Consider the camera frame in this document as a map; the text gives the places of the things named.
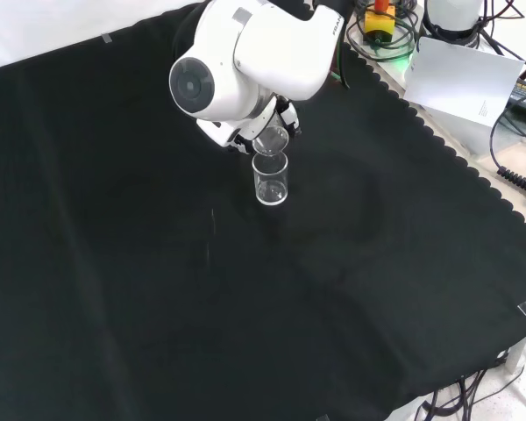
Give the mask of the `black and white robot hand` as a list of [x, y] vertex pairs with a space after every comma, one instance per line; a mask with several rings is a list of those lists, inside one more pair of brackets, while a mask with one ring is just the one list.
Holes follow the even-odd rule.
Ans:
[[197, 119], [196, 123], [220, 147], [234, 147], [242, 153], [263, 156], [278, 155], [301, 132], [293, 103], [276, 95], [245, 119], [223, 122]]

